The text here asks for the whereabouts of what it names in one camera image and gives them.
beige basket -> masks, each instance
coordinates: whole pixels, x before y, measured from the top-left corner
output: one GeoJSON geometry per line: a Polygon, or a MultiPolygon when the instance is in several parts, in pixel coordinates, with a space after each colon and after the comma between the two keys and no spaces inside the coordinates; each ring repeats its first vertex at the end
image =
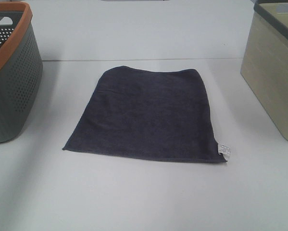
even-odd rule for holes
{"type": "Polygon", "coordinates": [[[288,140],[288,13],[276,12],[281,2],[288,0],[255,3],[241,74],[288,140]]]}

microfiber cloth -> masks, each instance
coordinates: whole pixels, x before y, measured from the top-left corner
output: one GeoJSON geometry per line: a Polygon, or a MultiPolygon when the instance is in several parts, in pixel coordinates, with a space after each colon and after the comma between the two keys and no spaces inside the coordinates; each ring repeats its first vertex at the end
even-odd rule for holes
{"type": "Polygon", "coordinates": [[[172,162],[226,162],[194,69],[106,71],[64,150],[172,162]]]}

laundry basket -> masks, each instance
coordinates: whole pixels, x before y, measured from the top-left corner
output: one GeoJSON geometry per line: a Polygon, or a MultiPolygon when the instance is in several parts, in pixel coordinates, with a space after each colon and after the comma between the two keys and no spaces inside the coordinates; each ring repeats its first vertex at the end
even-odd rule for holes
{"type": "Polygon", "coordinates": [[[241,74],[288,140],[288,0],[258,0],[241,74]]]}
{"type": "Polygon", "coordinates": [[[42,75],[42,61],[31,25],[27,3],[0,2],[0,142],[21,131],[34,103],[42,75]]]}

care label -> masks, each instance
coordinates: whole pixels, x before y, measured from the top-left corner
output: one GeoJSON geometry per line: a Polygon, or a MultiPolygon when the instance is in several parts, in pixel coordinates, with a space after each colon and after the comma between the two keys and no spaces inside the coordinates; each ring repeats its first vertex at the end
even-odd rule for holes
{"type": "Polygon", "coordinates": [[[230,148],[227,147],[226,145],[223,145],[223,144],[218,144],[217,145],[217,148],[218,148],[218,152],[223,154],[224,155],[224,158],[227,160],[230,155],[231,155],[231,151],[230,151],[230,148]]]}

white surface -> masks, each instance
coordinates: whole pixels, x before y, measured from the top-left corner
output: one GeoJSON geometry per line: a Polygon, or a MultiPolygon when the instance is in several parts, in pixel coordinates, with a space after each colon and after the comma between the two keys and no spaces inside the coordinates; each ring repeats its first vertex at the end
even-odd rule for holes
{"type": "Polygon", "coordinates": [[[246,0],[27,0],[44,60],[242,58],[246,0]]]}
{"type": "Polygon", "coordinates": [[[45,62],[25,129],[0,144],[0,231],[288,231],[288,142],[240,75],[241,61],[45,62]],[[229,162],[62,151],[99,77],[119,65],[197,69],[229,162]]]}

